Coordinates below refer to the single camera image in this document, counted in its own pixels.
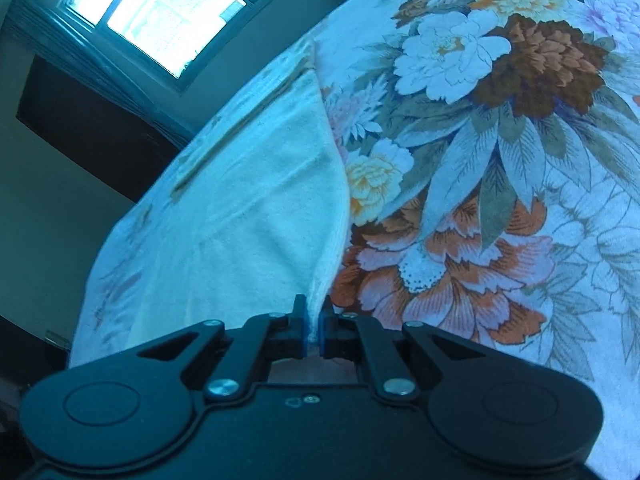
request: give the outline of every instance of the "white flower print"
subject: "white flower print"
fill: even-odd
[[[590,192],[570,180],[560,185],[547,181],[549,196],[547,220],[541,230],[554,238],[563,258],[589,266],[593,297],[612,311],[622,314],[628,306],[620,283],[620,270],[611,263],[625,259],[629,247],[640,244],[640,230],[622,226],[634,205],[629,195],[607,174],[593,164],[593,185]]]
[[[572,25],[596,37],[613,37],[617,50],[640,48],[640,0],[571,0],[567,11]]]
[[[324,107],[334,137],[346,144],[350,139],[364,139],[368,133],[381,133],[382,127],[376,118],[385,94],[386,80],[383,76],[358,92],[352,88],[346,91],[333,88],[324,99]]]
[[[491,72],[494,60],[511,51],[506,38],[483,37],[497,24],[492,10],[426,16],[418,26],[419,35],[405,40],[404,54],[396,59],[398,93],[425,89],[429,99],[448,104],[468,95]]]

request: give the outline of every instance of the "curtain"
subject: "curtain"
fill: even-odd
[[[38,56],[153,126],[182,149],[196,132],[161,110],[126,73],[50,9],[13,0],[3,27]]]

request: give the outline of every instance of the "window frame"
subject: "window frame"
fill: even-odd
[[[244,0],[244,7],[238,10],[209,43],[204,46],[178,78],[143,50],[109,28],[108,21],[122,0],[112,0],[100,21],[95,25],[87,21],[71,7],[71,0],[59,0],[58,9],[62,12],[63,17],[70,22],[69,24],[76,28],[87,41],[94,44],[97,37],[100,42],[106,42],[119,51],[128,61],[136,65],[137,68],[151,76],[157,83],[180,95],[189,88],[210,60],[271,1],[273,0]]]

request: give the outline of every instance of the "silver rivet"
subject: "silver rivet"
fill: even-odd
[[[409,395],[415,390],[415,383],[409,379],[389,379],[382,385],[383,390],[393,395]]]
[[[215,397],[228,397],[240,389],[233,379],[218,379],[207,385],[209,393]]]

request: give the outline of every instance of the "white towel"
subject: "white towel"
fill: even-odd
[[[312,61],[299,42],[183,156],[128,348],[206,319],[238,328],[289,312],[296,294],[315,340],[350,198]]]

